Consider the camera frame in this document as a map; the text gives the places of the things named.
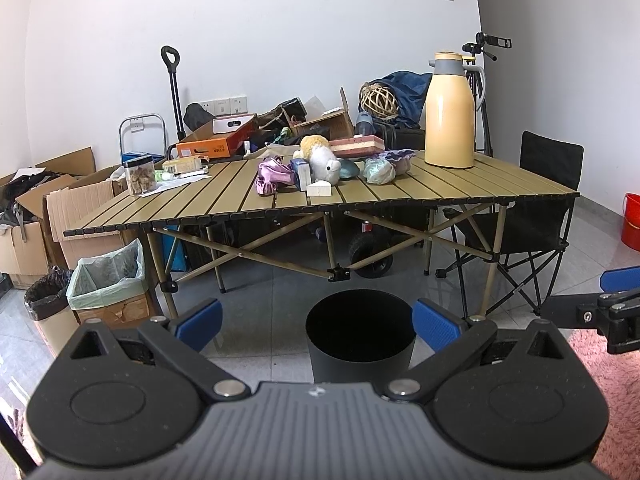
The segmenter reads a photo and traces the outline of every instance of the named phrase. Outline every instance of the white plush head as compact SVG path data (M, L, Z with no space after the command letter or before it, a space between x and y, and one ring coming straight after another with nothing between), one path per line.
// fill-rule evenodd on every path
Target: white plush head
M340 161L334 152L326 146L316 146L313 148L309 159L311 177L313 181L325 180L332 186L338 184L340 180Z

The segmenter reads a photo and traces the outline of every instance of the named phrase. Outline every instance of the plush toy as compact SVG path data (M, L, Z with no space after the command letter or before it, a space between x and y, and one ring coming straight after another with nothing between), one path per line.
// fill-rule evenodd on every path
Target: plush toy
M329 147L329 141L323 136L310 135L303 137L300 142L300 152L294 158L304 158L311 168L311 179L325 180L332 186L340 180L340 161Z

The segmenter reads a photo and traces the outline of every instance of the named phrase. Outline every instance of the pink rug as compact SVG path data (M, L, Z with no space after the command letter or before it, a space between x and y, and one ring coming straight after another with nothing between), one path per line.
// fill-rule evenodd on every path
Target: pink rug
M575 330L569 344L609 406L609 426L593 463L614 480L640 479L640 352L607 354L607 340L595 330Z

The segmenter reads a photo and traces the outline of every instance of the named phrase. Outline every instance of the pink satin cloth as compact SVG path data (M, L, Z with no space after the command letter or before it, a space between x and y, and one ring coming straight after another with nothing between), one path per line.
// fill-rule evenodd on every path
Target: pink satin cloth
M270 156L258 165L258 176L255 179L255 190L261 196L276 194L278 184L292 186L294 172L282 163L282 157Z

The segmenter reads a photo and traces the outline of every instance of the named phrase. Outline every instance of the table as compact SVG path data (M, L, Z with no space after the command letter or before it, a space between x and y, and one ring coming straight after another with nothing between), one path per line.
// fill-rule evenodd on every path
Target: table
M128 229L144 233L162 293L170 315L173 317L177 314L172 294L177 292L181 282L215 269L218 286L224 292L219 267L234 258L246 258L334 282L348 280L351 270L365 267L423 240L425 241L424 265L428 272L432 244L437 242L474 254L489 263L481 305L481 314L484 314L490 300L509 204L521 200L575 199L579 196L577 191L568 187L481 153L475 154L475 165L472 168L452 170L426 164L424 152L417 152L412 158L411 170L383 186L366 184L362 179L355 178L340 181L337 187L332 187L330 197L308 198L305 193L293 187L282 189L276 196L263 197L256 193L254 186L259 163L260 160L255 159L214 164L209 170L211 178L146 198L136 198L126 192L121 193L83 218L78 225L66 231L65 235L86 235ZM381 207L403 205L422 205L428 208L428 219L425 217L424 231L403 226L376 215L376 210ZM463 211L462 214L436 225L437 208L447 205L459 205ZM472 216L492 205L497 205L499 208L498 224L495 238L489 243L478 230ZM409 238L369 258L340 266L335 260L330 221L332 214L345 214L407 234ZM241 248L221 244L212 239L211 226L216 222L265 217L296 217L297 219ZM329 270L311 269L255 252L255 249L261 245L321 218L324 221L327 238ZM470 224L478 234L484 251L436 236L440 231L467 218L470 219ZM187 225L206 226L207 238L185 234L182 229ZM177 226L177 229L169 229L171 226ZM166 266L157 234L165 234L175 239ZM170 269L177 240L209 248L213 261L184 274L175 281L172 280Z

